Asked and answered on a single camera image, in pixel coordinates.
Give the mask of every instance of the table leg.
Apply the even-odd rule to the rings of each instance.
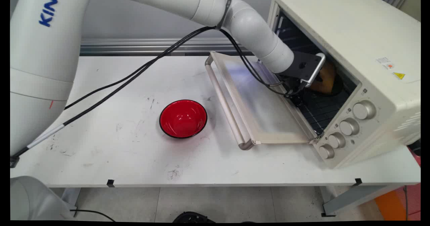
[[[391,192],[400,186],[402,185],[352,186],[348,191],[339,196],[335,195],[334,198],[332,197],[331,200],[323,204],[323,216],[335,215],[343,210],[359,206],[387,192]],[[326,194],[327,192],[333,195],[333,190],[326,190]],[[323,198],[327,198],[324,192],[322,192],[322,194]]]
[[[71,187],[64,189],[63,195],[61,199],[66,202],[69,206],[69,209],[77,209],[76,201],[78,200],[80,187]]]

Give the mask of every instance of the white toaster oven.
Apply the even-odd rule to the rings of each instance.
[[[312,144],[337,168],[421,137],[419,21],[382,0],[272,0],[268,23],[291,50],[324,53],[341,89],[317,96],[305,88],[296,106],[256,82],[240,58],[212,52],[206,68],[241,149]]]

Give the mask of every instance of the blue lettering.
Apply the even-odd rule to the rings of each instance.
[[[44,25],[46,27],[50,27],[51,25],[49,24],[50,21],[52,21],[52,17],[49,18],[45,18],[45,16],[43,15],[43,13],[40,14],[40,18],[42,19],[41,21],[39,20],[39,24]]]
[[[51,7],[51,5],[58,3],[57,0],[51,0],[51,2],[48,2],[44,5],[45,9],[55,12],[55,9]]]
[[[49,12],[48,10],[42,10],[43,13],[49,14],[50,16],[54,16],[53,12]]]
[[[54,16],[54,12],[55,9],[53,7],[51,7],[54,4],[57,4],[58,1],[57,0],[49,0],[47,3],[44,4],[43,7],[45,7],[45,9],[42,10],[43,13],[50,15],[51,17],[48,16],[48,18],[45,18],[45,15],[43,13],[40,13],[40,18],[42,20],[39,20],[39,24],[44,25],[46,27],[50,27],[51,24],[49,24],[49,22],[52,21],[52,16]]]

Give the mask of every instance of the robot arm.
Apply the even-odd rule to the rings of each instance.
[[[205,26],[222,19],[227,0],[133,0]],[[66,106],[89,0],[19,0],[10,21],[10,154],[32,142]],[[231,0],[222,24],[273,73],[293,52],[248,4]]]

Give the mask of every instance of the table surface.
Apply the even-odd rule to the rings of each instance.
[[[69,103],[120,80],[152,56],[82,56]],[[204,68],[207,56],[167,56],[102,105],[20,157],[10,177],[32,176],[49,187],[412,185],[421,169],[406,147],[345,168],[330,169],[312,145],[238,148]],[[212,64],[223,87],[220,74]],[[113,91],[64,111],[53,128]],[[173,139],[159,116],[179,99],[207,110],[198,135]]]

